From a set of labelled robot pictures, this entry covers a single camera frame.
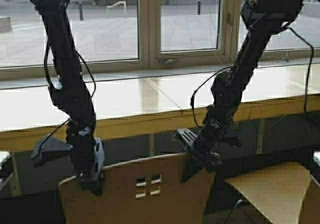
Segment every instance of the pavement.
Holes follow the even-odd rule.
[[[162,6],[161,50],[179,51],[215,49],[217,44],[217,5],[203,5],[201,15],[195,6]],[[40,16],[30,3],[0,0],[0,16],[10,16],[12,32],[0,33],[0,67],[43,64],[46,34]],[[123,60],[138,58],[138,22],[136,6],[84,6],[84,21],[79,20],[75,4],[68,8],[68,17],[76,48],[85,60]],[[293,27],[308,41],[320,47],[320,21],[301,15]],[[241,22],[239,43],[246,30]],[[306,48],[292,33],[273,36],[267,49]]]

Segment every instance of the black robotic arm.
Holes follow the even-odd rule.
[[[94,138],[96,113],[92,97],[83,80],[82,67],[71,33],[67,7],[70,0],[30,0],[42,16],[47,33],[47,48],[44,63],[48,90],[52,103],[70,116],[67,128],[67,143],[51,135],[40,140],[32,160],[35,166],[69,155],[74,164],[76,179],[84,189],[101,193],[101,168],[104,161],[102,142]],[[47,69],[49,48],[58,81],[52,82]]]
[[[288,29],[303,7],[304,0],[245,0],[241,11],[248,34],[232,67],[217,74],[211,92],[213,105],[209,106],[204,127],[198,135],[188,129],[178,129],[175,137],[191,155],[182,182],[188,181],[203,167],[212,172],[222,165],[220,156],[212,147],[222,140],[232,124],[259,59],[272,35]]]

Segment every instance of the glass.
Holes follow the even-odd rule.
[[[218,48],[220,0],[161,0],[161,51]]]
[[[304,7],[291,27],[315,48],[320,47],[320,3],[317,0],[304,0]],[[238,51],[240,51],[248,31],[240,17]],[[290,30],[273,35],[265,50],[287,50],[309,48]]]
[[[138,0],[71,0],[67,14],[76,49],[83,58],[138,59],[137,7]],[[4,30],[0,23],[0,67],[42,65],[47,35],[29,0],[0,0],[0,16],[10,17],[12,28]],[[48,63],[53,63],[51,54]]]

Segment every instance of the window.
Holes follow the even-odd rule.
[[[231,64],[247,33],[240,18],[243,1],[72,0],[67,13],[76,48],[92,72]],[[292,25],[315,47],[320,47],[319,9],[316,0],[305,0]],[[0,0],[0,16],[6,18],[0,18],[0,79],[43,76],[47,36],[33,5]],[[310,54],[290,32],[273,36],[264,56],[284,53]],[[52,56],[48,62],[53,70]]]
[[[320,4],[316,0],[304,0],[304,7],[297,17],[296,21],[292,23],[291,27],[303,36],[314,47],[320,47]],[[240,17],[239,24],[239,38],[238,51],[245,40],[248,31]],[[290,30],[287,30],[278,35],[273,35],[266,47],[266,51],[275,50],[298,50],[309,48],[297,38]]]
[[[217,49],[220,0],[162,0],[161,51]]]
[[[86,61],[139,59],[138,1],[71,0],[67,14]],[[47,36],[38,12],[29,0],[0,0],[0,6],[0,16],[9,17],[12,28],[0,33],[0,67],[42,65]]]

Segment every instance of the wooden chair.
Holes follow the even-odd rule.
[[[170,154],[106,166],[100,197],[82,191],[74,177],[62,181],[67,223],[201,224],[215,173],[202,170],[181,184],[188,157]]]
[[[286,162],[227,179],[273,224],[320,223],[320,188],[310,172]]]

